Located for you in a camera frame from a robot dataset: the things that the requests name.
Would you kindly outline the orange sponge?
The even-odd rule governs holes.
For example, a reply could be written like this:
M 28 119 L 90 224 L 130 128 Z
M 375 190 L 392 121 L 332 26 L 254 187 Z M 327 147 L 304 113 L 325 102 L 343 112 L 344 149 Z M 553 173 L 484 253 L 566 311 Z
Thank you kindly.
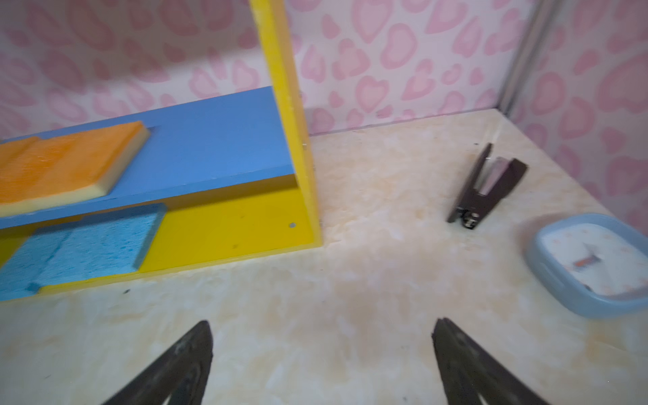
M 141 121 L 41 138 L 25 163 L 1 171 L 1 216 L 106 196 L 149 138 Z
M 38 145 L 40 137 L 29 137 L 1 144 L 1 171 L 25 163 L 30 149 Z

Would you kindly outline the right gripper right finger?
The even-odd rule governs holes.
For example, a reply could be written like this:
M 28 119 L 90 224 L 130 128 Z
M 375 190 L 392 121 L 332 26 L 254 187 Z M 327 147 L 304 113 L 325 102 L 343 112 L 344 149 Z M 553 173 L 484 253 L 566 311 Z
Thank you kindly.
M 431 338 L 447 403 L 547 403 L 451 319 L 438 319 Z

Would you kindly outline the blue sponge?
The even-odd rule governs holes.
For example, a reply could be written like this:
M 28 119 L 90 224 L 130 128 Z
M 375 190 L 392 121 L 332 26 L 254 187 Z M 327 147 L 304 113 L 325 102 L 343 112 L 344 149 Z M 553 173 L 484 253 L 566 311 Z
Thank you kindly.
M 40 290 L 135 273 L 165 214 L 165 204 L 150 204 L 83 218 L 64 238 L 30 288 Z
M 1 267 L 1 301 L 35 295 L 38 277 L 70 236 L 67 226 L 38 229 Z

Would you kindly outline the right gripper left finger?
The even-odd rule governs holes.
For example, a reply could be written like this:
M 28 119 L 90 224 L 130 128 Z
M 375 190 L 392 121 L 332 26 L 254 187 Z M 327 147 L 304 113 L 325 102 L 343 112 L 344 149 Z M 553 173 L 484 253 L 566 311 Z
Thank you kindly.
M 213 347 L 209 322 L 202 320 L 106 403 L 202 403 L 213 360 Z

